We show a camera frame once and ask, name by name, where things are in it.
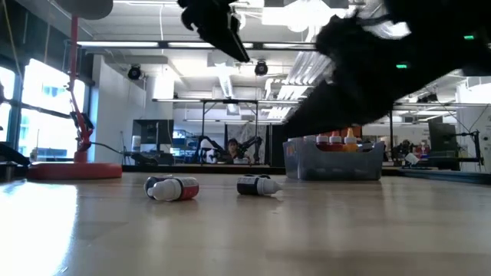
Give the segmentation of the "person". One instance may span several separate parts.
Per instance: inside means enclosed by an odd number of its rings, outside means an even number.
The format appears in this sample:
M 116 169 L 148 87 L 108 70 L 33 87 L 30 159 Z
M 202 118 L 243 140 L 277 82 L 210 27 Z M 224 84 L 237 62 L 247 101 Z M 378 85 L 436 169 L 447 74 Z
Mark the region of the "person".
M 227 153 L 229 155 L 229 161 L 233 163 L 233 160 L 239 155 L 239 143 L 235 138 L 227 142 Z

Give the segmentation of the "black cabinet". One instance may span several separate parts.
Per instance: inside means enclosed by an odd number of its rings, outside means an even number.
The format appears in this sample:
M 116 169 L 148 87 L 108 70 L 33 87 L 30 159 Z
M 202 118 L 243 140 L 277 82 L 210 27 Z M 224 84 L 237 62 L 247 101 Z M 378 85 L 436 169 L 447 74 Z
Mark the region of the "black cabinet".
M 153 146 L 156 151 L 173 145 L 174 120 L 133 120 L 132 136 L 140 138 L 140 145 Z

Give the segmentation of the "small red-label dropper bottle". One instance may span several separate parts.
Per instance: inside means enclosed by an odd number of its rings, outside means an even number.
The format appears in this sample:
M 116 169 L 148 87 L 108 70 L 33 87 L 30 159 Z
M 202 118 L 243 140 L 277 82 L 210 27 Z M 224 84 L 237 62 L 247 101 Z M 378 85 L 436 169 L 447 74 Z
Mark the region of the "small red-label dropper bottle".
M 186 201 L 199 193 L 199 183 L 193 177 L 174 177 L 157 182 L 145 191 L 151 199 L 164 202 Z

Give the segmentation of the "black workstation frame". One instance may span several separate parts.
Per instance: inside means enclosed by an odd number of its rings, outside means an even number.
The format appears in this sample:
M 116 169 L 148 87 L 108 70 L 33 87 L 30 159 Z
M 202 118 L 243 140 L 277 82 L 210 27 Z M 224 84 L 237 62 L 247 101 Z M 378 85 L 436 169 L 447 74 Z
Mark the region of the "black workstation frame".
M 257 100 L 244 100 L 244 99 L 232 99 L 232 98 L 224 98 L 224 99 L 202 99 L 199 100 L 199 102 L 203 105 L 203 110 L 202 110 L 202 119 L 201 119 L 201 135 L 198 139 L 198 145 L 197 145 L 197 150 L 200 150 L 201 148 L 201 142 L 203 140 L 208 140 L 211 142 L 211 140 L 207 137 L 204 136 L 204 129 L 205 129 L 205 115 L 209 111 L 206 109 L 206 104 L 207 103 L 212 103 L 213 105 L 210 107 L 212 109 L 217 103 L 218 104 L 234 104 L 234 105 L 239 105 L 239 104 L 245 104 L 247 107 L 250 106 L 250 104 L 255 104 L 255 109 L 252 109 L 252 113 L 255 115 L 255 119 L 253 121 L 249 120 L 249 123 L 253 122 L 255 126 L 255 135 L 253 138 L 247 140 L 245 144 L 252 146 L 255 146 L 255 151 L 253 154 L 254 158 L 254 164 L 258 165 L 260 164 L 260 157 L 259 157 L 259 147 L 260 147 L 260 142 L 259 142 L 259 120 L 258 120 L 258 112 L 259 112 L 259 102 Z

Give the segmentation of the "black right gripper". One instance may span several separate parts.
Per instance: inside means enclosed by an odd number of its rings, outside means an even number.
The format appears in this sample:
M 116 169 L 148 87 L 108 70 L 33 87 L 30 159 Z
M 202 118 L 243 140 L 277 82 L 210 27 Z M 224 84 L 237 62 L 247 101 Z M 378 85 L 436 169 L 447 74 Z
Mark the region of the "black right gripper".
M 321 82 L 285 121 L 286 136 L 308 136 L 372 123 L 387 114 L 387 102 Z

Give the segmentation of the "red desk lamp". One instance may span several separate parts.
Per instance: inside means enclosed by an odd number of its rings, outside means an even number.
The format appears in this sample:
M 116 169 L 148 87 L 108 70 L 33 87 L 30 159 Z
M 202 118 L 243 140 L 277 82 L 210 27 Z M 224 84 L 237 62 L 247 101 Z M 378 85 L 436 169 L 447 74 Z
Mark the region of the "red desk lamp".
M 99 20 L 107 17 L 114 6 L 113 0 L 54 0 L 57 6 L 71 15 L 71 40 L 69 55 L 69 82 L 67 90 L 71 94 L 77 129 L 77 150 L 72 163 L 33 163 L 27 173 L 29 180 L 91 180 L 114 179 L 122 176 L 122 167 L 112 163 L 90 163 L 87 151 L 93 127 L 89 119 L 80 112 L 74 94 L 77 79 L 78 20 Z

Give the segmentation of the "black tripod stand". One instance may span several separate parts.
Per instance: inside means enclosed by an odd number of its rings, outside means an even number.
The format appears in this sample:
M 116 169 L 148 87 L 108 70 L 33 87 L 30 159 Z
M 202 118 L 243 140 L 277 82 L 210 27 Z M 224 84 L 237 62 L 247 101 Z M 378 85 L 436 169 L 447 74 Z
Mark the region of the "black tripod stand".
M 479 131 L 475 130 L 467 133 L 457 133 L 456 136 L 470 136 L 474 143 L 475 157 L 459 157 L 458 160 L 462 163 L 477 163 L 479 166 L 483 166 L 484 159 L 481 156 L 480 144 L 479 144 Z

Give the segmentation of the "grey translucent plastic bin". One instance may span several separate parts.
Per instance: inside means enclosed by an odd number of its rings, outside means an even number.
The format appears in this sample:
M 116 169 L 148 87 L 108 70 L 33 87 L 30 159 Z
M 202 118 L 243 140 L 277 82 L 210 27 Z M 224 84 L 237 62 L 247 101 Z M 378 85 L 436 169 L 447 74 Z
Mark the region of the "grey translucent plastic bin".
M 285 171 L 290 179 L 328 180 L 379 180 L 384 159 L 384 143 L 370 144 L 367 152 L 325 152 L 315 143 L 305 141 L 298 146 L 294 156 L 286 156 L 283 143 Z

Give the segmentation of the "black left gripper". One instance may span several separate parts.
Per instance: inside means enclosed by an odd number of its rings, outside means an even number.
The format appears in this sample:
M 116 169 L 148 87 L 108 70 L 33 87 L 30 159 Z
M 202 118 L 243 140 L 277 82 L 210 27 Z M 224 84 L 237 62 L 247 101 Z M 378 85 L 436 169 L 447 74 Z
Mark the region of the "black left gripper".
M 178 0 L 178 6 L 183 9 L 181 22 L 190 31 L 199 29 L 200 38 L 224 54 L 240 62 L 249 62 L 240 37 L 233 32 L 240 26 L 230 6 L 235 1 Z

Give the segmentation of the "black table rig frame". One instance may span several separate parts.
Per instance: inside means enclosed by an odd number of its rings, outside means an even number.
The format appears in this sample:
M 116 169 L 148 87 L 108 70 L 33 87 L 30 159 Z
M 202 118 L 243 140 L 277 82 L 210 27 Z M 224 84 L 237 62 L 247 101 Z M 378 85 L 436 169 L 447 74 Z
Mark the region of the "black table rig frame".
M 28 158 L 11 148 L 6 142 L 0 142 L 0 182 L 11 179 L 27 179 L 30 165 Z M 281 167 L 261 166 L 122 166 L 123 173 L 182 173 L 182 174 L 256 174 L 285 175 Z M 382 169 L 382 176 L 432 179 L 448 182 L 464 182 L 491 186 L 491 174 L 479 172 L 452 172 L 417 169 Z

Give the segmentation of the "black background monitor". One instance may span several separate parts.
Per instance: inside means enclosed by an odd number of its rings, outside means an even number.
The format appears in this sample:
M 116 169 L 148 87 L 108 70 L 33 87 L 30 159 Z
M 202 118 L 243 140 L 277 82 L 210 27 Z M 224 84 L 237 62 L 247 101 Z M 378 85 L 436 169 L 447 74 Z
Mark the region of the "black background monitor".
M 456 160 L 458 144 L 456 127 L 448 123 L 429 122 L 430 155 L 429 161 L 438 169 L 460 170 Z

